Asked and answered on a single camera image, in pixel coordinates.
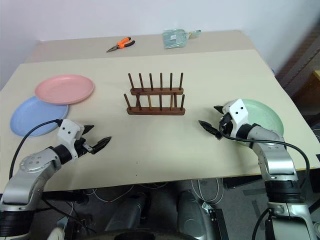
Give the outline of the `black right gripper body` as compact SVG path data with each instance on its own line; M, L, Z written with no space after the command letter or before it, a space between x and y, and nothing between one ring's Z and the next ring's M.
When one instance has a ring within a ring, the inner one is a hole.
M233 131L232 116L230 113L223 115L219 121L219 132L222 137L231 138L231 133Z

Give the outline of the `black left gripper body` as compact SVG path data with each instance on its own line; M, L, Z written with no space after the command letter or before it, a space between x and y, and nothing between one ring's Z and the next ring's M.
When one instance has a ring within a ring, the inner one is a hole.
M78 158L82 157L86 153L90 153L90 154L94 155L98 152L97 149L95 149L93 146L89 146L83 137L81 137L79 140L75 141L74 149L77 153Z

